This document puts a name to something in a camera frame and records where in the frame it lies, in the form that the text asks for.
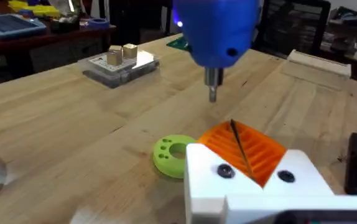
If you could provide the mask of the left gripper white and orange right finger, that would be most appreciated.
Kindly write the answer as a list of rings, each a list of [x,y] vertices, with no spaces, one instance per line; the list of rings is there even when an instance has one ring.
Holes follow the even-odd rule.
[[[244,174],[238,188],[246,194],[333,195],[306,153],[286,149],[249,126],[231,120],[237,159],[231,164]]]

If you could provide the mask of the left gripper white and orange left finger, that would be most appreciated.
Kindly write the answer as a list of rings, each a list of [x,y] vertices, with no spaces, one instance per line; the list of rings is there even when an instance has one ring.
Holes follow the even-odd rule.
[[[262,187],[245,175],[247,167],[229,121],[188,144],[185,158],[187,223],[222,223],[227,196],[260,195]]]

